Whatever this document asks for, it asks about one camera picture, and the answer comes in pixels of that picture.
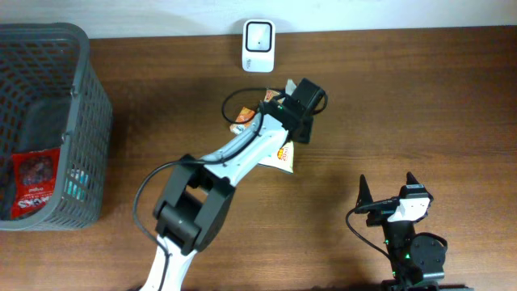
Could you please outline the orange tissue packet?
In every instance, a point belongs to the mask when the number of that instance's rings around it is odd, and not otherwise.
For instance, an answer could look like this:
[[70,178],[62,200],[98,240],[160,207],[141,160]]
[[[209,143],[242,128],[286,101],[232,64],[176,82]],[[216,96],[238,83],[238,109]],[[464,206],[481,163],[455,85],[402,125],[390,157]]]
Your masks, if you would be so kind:
[[250,126],[255,114],[256,111],[243,107],[236,120],[229,126],[229,130],[236,135],[242,133]]

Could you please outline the yellow wet wipes pack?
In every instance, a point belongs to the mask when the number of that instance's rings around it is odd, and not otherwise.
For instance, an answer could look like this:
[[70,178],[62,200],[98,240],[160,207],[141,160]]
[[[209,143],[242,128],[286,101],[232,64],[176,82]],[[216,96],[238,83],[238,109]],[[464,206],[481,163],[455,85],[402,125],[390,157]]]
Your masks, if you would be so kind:
[[[296,84],[293,80],[288,79],[286,86],[284,88],[284,91],[287,94],[291,94],[296,89]],[[269,102],[273,97],[276,97],[280,95],[280,90],[277,89],[268,89],[267,93],[264,97],[265,102]],[[292,174],[294,172],[293,170],[293,161],[294,161],[294,143],[292,141],[289,141],[284,144],[283,147],[281,147],[276,152],[273,152],[272,154],[269,154],[265,158],[263,158],[259,165],[265,166],[265,167],[273,167],[276,169],[279,169],[281,171],[287,172],[289,174]]]

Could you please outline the red snack packet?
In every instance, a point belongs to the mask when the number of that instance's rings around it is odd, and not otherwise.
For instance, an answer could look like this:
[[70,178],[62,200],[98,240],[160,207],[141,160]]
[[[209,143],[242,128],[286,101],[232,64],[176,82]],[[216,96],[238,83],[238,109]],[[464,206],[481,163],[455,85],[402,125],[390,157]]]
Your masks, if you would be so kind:
[[52,196],[57,179],[60,148],[14,153],[15,201],[11,219],[43,208]]

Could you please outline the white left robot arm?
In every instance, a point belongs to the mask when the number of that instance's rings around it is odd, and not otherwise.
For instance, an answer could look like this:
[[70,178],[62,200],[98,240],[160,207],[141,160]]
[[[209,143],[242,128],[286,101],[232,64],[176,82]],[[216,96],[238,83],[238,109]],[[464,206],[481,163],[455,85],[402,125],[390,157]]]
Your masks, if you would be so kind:
[[217,151],[196,159],[187,154],[148,174],[171,175],[153,209],[154,232],[138,215],[137,227],[157,246],[143,290],[179,290],[192,260],[204,251],[223,226],[236,186],[266,156],[289,141],[308,143],[313,118],[326,109],[324,93],[282,94],[261,102],[247,129]]

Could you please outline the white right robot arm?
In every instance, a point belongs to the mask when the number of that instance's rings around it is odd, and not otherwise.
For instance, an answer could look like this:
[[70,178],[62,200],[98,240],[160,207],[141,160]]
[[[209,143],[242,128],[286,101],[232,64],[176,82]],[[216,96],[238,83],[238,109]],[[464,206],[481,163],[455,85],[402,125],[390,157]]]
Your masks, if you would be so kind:
[[[417,233],[414,225],[428,215],[434,197],[411,172],[397,196],[374,201],[364,175],[359,177],[355,207],[346,215],[349,230],[364,243],[386,257],[392,269],[391,280],[380,283],[382,290],[468,290],[465,285],[441,285],[448,242],[436,234]],[[365,214],[368,227],[381,227],[385,249],[367,240],[350,223],[350,215]]]

